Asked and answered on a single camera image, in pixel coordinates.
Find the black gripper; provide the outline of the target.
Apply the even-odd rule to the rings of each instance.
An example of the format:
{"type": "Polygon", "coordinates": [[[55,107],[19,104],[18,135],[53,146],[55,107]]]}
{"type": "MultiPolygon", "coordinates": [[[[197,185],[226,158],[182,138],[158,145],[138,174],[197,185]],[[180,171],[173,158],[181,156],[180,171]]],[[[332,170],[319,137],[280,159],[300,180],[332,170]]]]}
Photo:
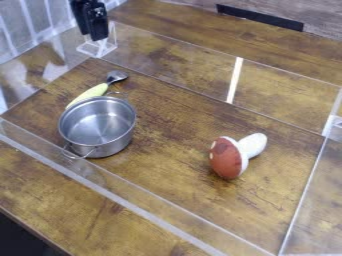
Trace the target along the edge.
{"type": "Polygon", "coordinates": [[[103,1],[70,0],[70,5],[81,33],[83,35],[90,33],[94,41],[106,39],[109,37],[109,19],[103,1]]]}

